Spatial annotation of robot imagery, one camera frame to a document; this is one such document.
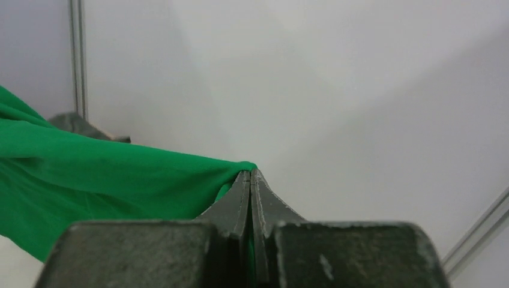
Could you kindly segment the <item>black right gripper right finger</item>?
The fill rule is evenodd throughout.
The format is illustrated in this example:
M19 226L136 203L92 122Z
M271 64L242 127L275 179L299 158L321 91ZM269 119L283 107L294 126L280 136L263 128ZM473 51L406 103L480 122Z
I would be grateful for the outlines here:
M449 287L420 226L401 221L312 222L253 170L250 200L257 287Z

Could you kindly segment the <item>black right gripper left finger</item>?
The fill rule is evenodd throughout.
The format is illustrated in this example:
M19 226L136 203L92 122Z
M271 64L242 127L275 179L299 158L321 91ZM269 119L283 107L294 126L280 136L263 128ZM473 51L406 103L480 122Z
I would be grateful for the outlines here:
M57 240L37 287L248 287L250 173L194 220L82 221Z

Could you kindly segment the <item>green t-shirt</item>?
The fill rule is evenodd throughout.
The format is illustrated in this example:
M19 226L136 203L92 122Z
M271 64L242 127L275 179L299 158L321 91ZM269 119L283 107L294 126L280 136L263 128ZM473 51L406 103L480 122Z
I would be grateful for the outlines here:
M254 168L62 131L1 89L1 235L40 261L77 221L193 219Z

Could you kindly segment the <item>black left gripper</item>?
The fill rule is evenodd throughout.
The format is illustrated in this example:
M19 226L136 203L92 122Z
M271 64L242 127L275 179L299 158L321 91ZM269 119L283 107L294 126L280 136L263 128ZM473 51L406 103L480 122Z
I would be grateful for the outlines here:
M56 128L99 140L108 140L121 143L131 143L130 136L111 136L97 127L91 125L76 112L60 113L48 119Z

